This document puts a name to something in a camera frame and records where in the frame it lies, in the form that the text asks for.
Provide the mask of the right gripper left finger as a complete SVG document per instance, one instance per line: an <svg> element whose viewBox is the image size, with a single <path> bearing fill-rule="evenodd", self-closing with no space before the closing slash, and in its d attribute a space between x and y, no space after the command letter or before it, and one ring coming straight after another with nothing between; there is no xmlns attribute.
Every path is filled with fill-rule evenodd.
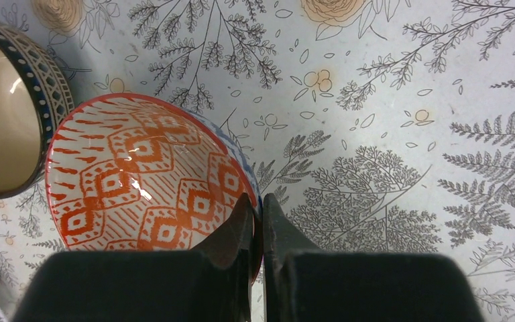
<svg viewBox="0 0 515 322"><path fill-rule="evenodd" d="M242 193L229 218L195 247L207 261L196 296L202 321L251 319L253 214L248 194Z"/></svg>

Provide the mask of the dark patterned bowl tan inside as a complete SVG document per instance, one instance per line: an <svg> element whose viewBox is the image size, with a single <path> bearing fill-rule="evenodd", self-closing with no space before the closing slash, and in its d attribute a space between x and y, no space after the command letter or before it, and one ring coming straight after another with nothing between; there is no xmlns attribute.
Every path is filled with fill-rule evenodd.
<svg viewBox="0 0 515 322"><path fill-rule="evenodd" d="M44 177L52 136L74 108L56 62L23 32L0 21L0 199Z"/></svg>

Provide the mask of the red orange patterned bowl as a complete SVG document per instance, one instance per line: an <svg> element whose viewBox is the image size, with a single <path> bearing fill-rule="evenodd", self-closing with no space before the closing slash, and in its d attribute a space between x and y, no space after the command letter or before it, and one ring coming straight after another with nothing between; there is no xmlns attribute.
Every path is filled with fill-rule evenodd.
<svg viewBox="0 0 515 322"><path fill-rule="evenodd" d="M180 109L137 93L77 107L46 160L52 218L69 250L187 250L253 193L216 136Z"/></svg>

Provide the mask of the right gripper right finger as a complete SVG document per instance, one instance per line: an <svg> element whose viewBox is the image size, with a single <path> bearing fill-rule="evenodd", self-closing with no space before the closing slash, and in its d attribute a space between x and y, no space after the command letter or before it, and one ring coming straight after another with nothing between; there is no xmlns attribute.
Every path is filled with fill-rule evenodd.
<svg viewBox="0 0 515 322"><path fill-rule="evenodd" d="M323 275L311 264L317 246L285 216L269 193L263 201L264 295L267 321L318 321Z"/></svg>

